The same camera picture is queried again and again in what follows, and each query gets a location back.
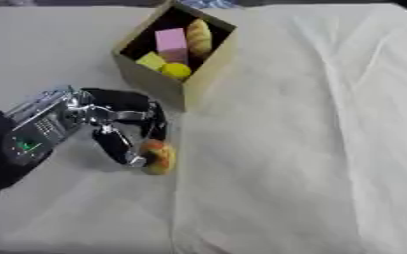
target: white cloth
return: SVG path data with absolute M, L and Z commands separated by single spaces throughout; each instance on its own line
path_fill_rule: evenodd
M 179 163 L 127 172 L 87 133 L 0 195 L 0 249 L 407 253 L 407 12 L 208 10 L 237 55 L 184 114 Z M 110 49 L 151 10 L 0 9 L 0 109 L 56 84 L 127 87 Z

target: yellow sponge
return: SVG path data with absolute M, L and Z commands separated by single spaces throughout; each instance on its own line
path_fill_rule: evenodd
M 143 55 L 136 63 L 153 71 L 159 71 L 166 64 L 165 60 L 154 52 Z
M 162 74 L 172 79 L 184 80 L 191 75 L 192 71 L 183 63 L 167 63 L 162 68 Z

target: yellow fruit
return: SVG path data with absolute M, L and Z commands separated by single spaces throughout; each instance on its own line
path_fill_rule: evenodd
M 192 71 L 183 63 L 166 63 L 162 67 L 162 74 L 176 80 L 184 80 Z
M 212 51 L 212 33 L 206 21 L 195 19 L 187 26 L 187 46 L 189 51 L 206 58 Z

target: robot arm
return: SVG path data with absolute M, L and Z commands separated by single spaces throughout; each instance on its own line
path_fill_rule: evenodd
M 9 161 L 26 165 L 54 149 L 85 125 L 93 126 L 92 137 L 116 162 L 132 167 L 149 160 L 113 123 L 137 125 L 146 139 L 164 141 L 167 122 L 155 101 L 135 92 L 102 89 L 74 90 L 70 86 L 46 91 L 6 114 L 16 123 L 3 142 Z
M 94 128 L 92 138 L 120 164 L 152 167 L 168 159 L 161 158 L 165 153 L 136 148 L 115 122 L 139 126 L 142 138 L 150 141 L 146 144 L 163 142 L 166 137 L 167 122 L 160 104 L 135 92 L 65 86 L 45 91 L 7 113 L 0 112 L 0 190 L 27 175 L 58 144 L 85 126 Z M 173 155 L 172 148 L 165 146 Z M 166 171 L 164 167 L 155 173 Z

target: yellow block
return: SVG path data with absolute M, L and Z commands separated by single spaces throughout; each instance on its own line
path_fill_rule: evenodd
M 166 64 L 165 60 L 154 52 L 143 55 L 136 63 L 153 71 L 159 71 Z

